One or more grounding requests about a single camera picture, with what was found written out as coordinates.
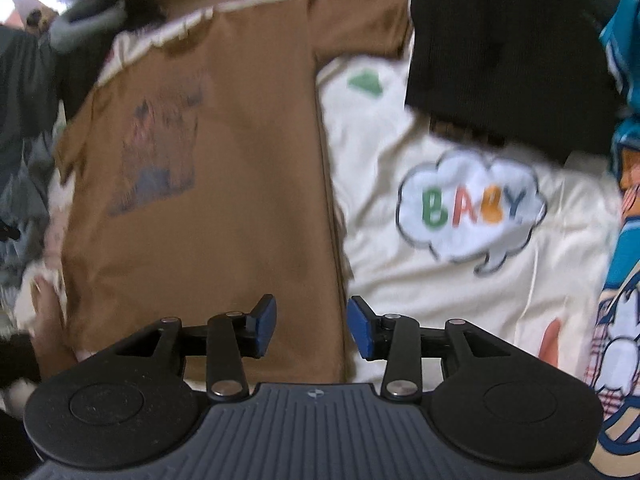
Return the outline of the brown t-shirt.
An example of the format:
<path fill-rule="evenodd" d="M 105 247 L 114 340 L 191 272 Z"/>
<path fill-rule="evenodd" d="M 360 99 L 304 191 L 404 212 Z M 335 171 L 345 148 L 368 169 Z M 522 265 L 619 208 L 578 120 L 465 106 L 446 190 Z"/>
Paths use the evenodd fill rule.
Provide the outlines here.
<path fill-rule="evenodd" d="M 316 76 L 396 58 L 408 0 L 218 10 L 96 87 L 58 141 L 75 192 L 62 249 L 67 338 L 96 352 L 168 316 L 276 297 L 250 382 L 344 376 L 344 299 Z"/>

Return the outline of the dark grey pillow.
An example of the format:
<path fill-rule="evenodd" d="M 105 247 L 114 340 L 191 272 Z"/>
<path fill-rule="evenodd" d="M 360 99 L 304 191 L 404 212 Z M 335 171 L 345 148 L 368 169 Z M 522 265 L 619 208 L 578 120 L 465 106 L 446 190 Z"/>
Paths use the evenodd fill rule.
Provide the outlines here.
<path fill-rule="evenodd" d="M 72 118 L 98 80 L 113 37 L 101 34 L 69 54 L 45 39 L 1 27 L 1 183 L 21 166 L 23 142 L 50 132 L 63 104 Z"/>

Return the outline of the leopard plush toy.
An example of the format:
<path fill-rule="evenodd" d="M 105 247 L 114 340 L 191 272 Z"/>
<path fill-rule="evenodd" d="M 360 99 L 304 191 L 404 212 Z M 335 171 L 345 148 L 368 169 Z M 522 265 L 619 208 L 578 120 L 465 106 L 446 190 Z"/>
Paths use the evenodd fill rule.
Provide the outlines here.
<path fill-rule="evenodd" d="M 41 37 L 50 28 L 53 21 L 58 17 L 58 12 L 48 6 L 40 6 L 29 12 L 25 21 L 25 30 L 30 34 Z"/>

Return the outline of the cream cartoon print blanket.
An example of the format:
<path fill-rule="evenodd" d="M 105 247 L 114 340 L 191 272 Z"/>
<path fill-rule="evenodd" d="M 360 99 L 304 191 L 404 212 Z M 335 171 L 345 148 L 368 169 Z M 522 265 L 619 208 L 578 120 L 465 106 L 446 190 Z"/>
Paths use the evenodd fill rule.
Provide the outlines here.
<path fill-rule="evenodd" d="M 268 1 L 195 12 L 136 50 L 118 42 L 94 88 L 215 11 Z M 376 384 L 383 374 L 352 345 L 352 295 L 427 326 L 468 318 L 529 352 L 561 320 L 560 367 L 580 374 L 617 233 L 614 182 L 525 146 L 492 152 L 438 136 L 405 106 L 411 41 L 409 22 L 396 58 L 343 54 L 316 76 L 344 299 L 338 382 Z"/>

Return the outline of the black folded garment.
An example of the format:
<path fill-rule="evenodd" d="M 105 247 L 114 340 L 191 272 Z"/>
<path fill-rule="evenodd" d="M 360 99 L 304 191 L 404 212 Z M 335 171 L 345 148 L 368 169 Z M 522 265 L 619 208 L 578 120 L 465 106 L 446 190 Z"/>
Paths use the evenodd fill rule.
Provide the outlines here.
<path fill-rule="evenodd" d="M 620 95 L 578 0 L 410 0 L 406 104 L 555 159 L 611 149 Z"/>

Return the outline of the teal patterned blanket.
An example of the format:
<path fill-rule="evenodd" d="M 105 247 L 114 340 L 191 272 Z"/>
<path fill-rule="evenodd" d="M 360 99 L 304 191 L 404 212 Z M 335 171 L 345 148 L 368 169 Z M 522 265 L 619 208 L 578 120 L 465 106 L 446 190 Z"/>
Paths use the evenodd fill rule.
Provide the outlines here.
<path fill-rule="evenodd" d="M 622 229 L 599 298 L 585 381 L 603 424 L 591 456 L 609 479 L 639 477 L 639 0 L 620 0 L 600 35 L 625 101 L 612 139 L 611 170 L 622 200 Z"/>

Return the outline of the grey neck pillow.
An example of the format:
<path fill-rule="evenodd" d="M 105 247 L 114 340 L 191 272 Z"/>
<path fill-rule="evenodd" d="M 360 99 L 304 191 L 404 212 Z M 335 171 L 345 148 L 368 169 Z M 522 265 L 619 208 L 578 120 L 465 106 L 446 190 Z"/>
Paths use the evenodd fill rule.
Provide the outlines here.
<path fill-rule="evenodd" d="M 124 0 L 93 0 L 77 3 L 59 15 L 48 32 L 53 50 L 69 54 L 96 37 L 116 34 L 127 19 Z"/>

